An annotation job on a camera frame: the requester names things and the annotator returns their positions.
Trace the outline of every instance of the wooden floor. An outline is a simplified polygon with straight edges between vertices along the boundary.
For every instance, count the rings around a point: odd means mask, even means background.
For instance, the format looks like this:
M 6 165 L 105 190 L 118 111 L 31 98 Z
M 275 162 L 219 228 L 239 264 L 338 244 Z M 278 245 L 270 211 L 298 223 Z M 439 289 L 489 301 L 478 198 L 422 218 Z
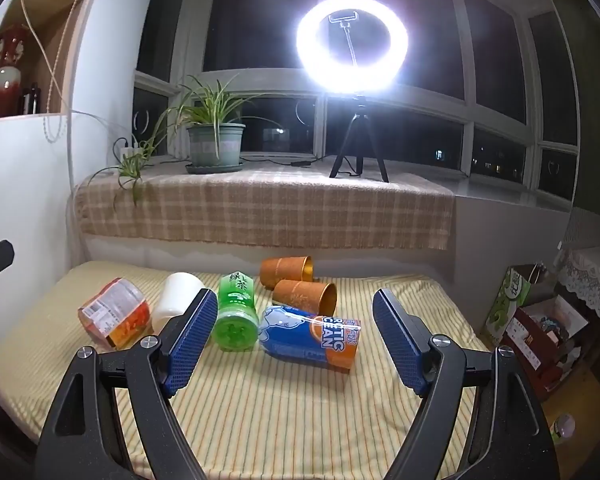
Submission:
M 600 440 L 600 383 L 586 364 L 580 364 L 542 409 L 548 424 L 562 413 L 571 413 L 576 420 L 573 437 L 555 449 L 560 478 L 569 480 Z

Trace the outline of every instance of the illuminated ring light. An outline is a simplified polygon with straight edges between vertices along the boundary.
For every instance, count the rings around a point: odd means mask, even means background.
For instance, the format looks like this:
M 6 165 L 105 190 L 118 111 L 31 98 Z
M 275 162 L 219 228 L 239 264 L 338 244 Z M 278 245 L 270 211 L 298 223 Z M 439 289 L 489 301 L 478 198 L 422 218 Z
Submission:
M 353 66 L 334 60 L 317 39 L 320 22 L 339 10 L 364 10 L 384 23 L 389 31 L 389 51 L 367 66 Z M 407 30 L 395 13 L 374 0 L 325 0 L 300 21 L 296 46 L 305 70 L 321 86 L 332 92 L 356 93 L 387 86 L 398 73 L 408 45 Z

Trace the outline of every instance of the orange cup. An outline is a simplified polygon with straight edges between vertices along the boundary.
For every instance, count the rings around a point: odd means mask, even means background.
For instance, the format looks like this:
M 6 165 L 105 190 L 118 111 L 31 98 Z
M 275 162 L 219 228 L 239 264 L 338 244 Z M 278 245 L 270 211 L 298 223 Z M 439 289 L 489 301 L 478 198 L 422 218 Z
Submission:
M 281 280 L 273 289 L 273 301 L 294 306 L 311 314 L 333 316 L 338 291 L 333 283 Z
M 260 283 L 273 290 L 280 280 L 312 282 L 314 263 L 311 256 L 296 258 L 268 258 L 260 266 Z

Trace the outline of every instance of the black tripod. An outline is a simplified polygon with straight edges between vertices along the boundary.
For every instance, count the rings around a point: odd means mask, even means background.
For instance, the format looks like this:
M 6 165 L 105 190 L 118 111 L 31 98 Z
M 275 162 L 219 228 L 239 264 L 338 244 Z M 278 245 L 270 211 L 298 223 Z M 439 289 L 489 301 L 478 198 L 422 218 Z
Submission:
M 351 61 L 353 62 L 353 66 L 357 67 L 358 62 L 356 60 L 356 53 L 353 50 L 353 44 L 351 43 L 351 33 L 350 33 L 350 22 L 354 22 L 358 19 L 358 13 L 353 12 L 353 15 L 344 16 L 341 18 L 334 18 L 333 16 L 329 16 L 330 23 L 339 23 L 340 28 L 344 30 L 344 33 L 347 37 L 347 44 L 349 45 L 349 52 L 351 54 Z M 355 98 L 358 101 L 358 111 L 353 115 L 351 122 L 349 123 L 349 127 L 347 128 L 347 133 L 344 135 L 344 140 L 342 141 L 342 146 L 340 147 L 340 153 L 336 157 L 336 161 L 333 163 L 333 168 L 331 168 L 331 174 L 329 178 L 335 178 L 338 175 L 338 171 L 342 166 L 342 160 L 346 155 L 347 146 L 349 145 L 349 139 L 351 138 L 351 134 L 354 130 L 355 125 L 359 125 L 360 128 L 364 128 L 366 134 L 371 141 L 371 149 L 374 152 L 374 156 L 378 161 L 378 166 L 380 167 L 380 174 L 382 175 L 382 180 L 385 182 L 389 182 L 389 177 L 386 174 L 386 167 L 384 166 L 384 159 L 382 159 L 382 155 L 380 153 L 380 145 L 378 144 L 378 139 L 376 138 L 376 134 L 372 128 L 371 119 L 369 115 L 366 113 L 366 99 L 364 96 L 358 96 Z M 357 144 L 356 144 L 356 175 L 362 175 L 363 163 L 365 160 L 364 153 L 362 150 L 362 137 L 360 131 L 357 131 Z

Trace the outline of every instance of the metal bolt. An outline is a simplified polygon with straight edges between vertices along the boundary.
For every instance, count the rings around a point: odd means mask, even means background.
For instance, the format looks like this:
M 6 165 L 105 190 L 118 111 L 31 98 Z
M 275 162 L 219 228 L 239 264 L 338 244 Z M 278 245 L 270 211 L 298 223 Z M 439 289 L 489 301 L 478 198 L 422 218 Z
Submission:
M 83 346 L 82 348 L 80 348 L 77 352 L 76 355 L 80 358 L 80 359 L 86 359 L 87 357 L 89 357 L 91 354 L 93 354 L 93 348 L 91 348 L 90 346 Z
M 449 346 L 451 344 L 451 339 L 444 334 L 436 334 L 433 336 L 433 344 L 440 348 L 444 348 L 445 346 Z
M 142 348 L 153 348 L 158 344 L 158 338 L 155 335 L 148 335 L 147 337 L 143 337 L 140 342 L 140 346 Z
M 502 357 L 513 357 L 516 355 L 510 346 L 501 346 L 498 348 L 498 352 Z

